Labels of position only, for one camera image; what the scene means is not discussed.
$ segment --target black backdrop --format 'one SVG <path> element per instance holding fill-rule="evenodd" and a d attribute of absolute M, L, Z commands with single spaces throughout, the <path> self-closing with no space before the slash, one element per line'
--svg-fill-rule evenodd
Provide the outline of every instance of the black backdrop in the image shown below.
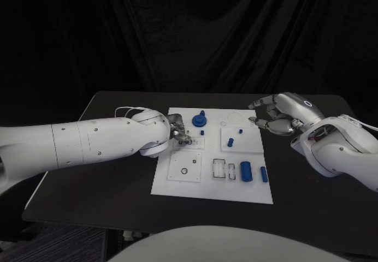
<path fill-rule="evenodd" d="M 3 126 L 75 121 L 98 90 L 333 93 L 377 114 L 375 0 L 9 0 L 3 11 Z"/>

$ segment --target robotic hand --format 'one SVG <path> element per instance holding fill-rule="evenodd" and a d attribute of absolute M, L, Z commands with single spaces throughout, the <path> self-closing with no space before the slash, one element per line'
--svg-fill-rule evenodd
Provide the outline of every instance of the robotic hand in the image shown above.
<path fill-rule="evenodd" d="M 188 142 L 192 139 L 185 134 L 182 116 L 164 116 L 150 109 L 131 119 L 114 117 L 43 126 L 0 127 L 0 194 L 42 172 L 110 161 L 137 151 L 143 156 L 156 157 L 172 138 Z"/>
<path fill-rule="evenodd" d="M 325 118 L 313 103 L 293 93 L 264 97 L 248 108 L 263 105 L 273 121 L 255 117 L 250 121 L 277 135 L 291 135 L 296 129 L 303 132 L 291 147 L 314 170 L 326 177 L 348 173 L 378 191 L 378 140 L 362 126 L 378 129 L 348 115 Z"/>

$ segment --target white platform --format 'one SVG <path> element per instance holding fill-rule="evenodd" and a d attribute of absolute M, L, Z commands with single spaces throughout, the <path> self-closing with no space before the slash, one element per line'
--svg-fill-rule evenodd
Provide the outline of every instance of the white platform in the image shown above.
<path fill-rule="evenodd" d="M 195 127 L 192 118 L 201 110 L 205 111 L 208 124 L 203 127 Z M 170 108 L 169 114 L 183 116 L 185 129 L 189 130 L 189 135 L 198 140 L 198 143 L 180 145 L 175 139 L 169 141 L 169 148 L 159 157 L 151 194 L 273 204 L 270 183 L 263 182 L 260 172 L 260 167 L 265 166 L 260 130 L 248 121 L 248 117 L 255 116 L 254 110 Z M 234 146 L 225 149 L 229 135 L 234 135 L 231 137 L 234 138 Z M 193 163 L 193 156 L 189 157 L 188 154 L 185 157 L 180 153 L 179 155 L 175 153 L 176 162 L 173 162 L 179 161 L 180 164 L 170 167 L 173 151 L 201 153 L 199 174 L 195 171 L 199 167 L 198 160 Z M 225 160 L 226 178 L 224 179 L 214 178 L 214 159 Z M 254 179 L 251 182 L 241 180 L 239 163 L 242 161 L 251 162 Z M 228 179 L 228 164 L 235 164 L 235 181 Z M 188 169 L 188 174 L 182 174 L 182 168 Z"/>

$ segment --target small blue piece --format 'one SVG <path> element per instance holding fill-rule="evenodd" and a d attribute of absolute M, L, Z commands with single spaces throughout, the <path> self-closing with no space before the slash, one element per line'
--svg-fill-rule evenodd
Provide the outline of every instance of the small blue piece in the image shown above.
<path fill-rule="evenodd" d="M 228 147 L 232 147 L 232 143 L 234 143 L 234 139 L 229 138 L 226 146 L 228 146 Z"/>
<path fill-rule="evenodd" d="M 265 167 L 263 166 L 263 167 L 260 167 L 260 169 L 261 169 L 263 182 L 267 183 L 268 177 L 267 177 L 267 175 L 265 175 Z"/>
<path fill-rule="evenodd" d="M 205 117 L 205 111 L 201 111 L 199 115 L 196 115 L 192 119 L 192 123 L 195 127 L 203 127 L 206 125 L 208 119 Z"/>
<path fill-rule="evenodd" d="M 248 161 L 241 162 L 239 169 L 242 170 L 242 181 L 251 182 L 252 179 L 252 170 L 251 170 L 251 163 Z"/>

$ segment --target black table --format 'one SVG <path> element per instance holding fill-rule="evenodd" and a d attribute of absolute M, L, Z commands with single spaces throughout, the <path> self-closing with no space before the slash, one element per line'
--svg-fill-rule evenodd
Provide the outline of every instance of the black table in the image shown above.
<path fill-rule="evenodd" d="M 98 92 L 81 120 L 118 106 L 245 109 L 261 94 Z M 353 115 L 338 96 L 304 96 L 325 116 Z M 257 116 L 267 119 L 261 109 Z M 284 236 L 316 247 L 378 255 L 378 194 L 349 176 L 322 176 L 290 148 L 291 137 L 261 131 L 273 205 L 151 195 L 157 160 L 140 154 L 48 173 L 23 213 L 29 221 L 157 233 L 222 225 Z"/>

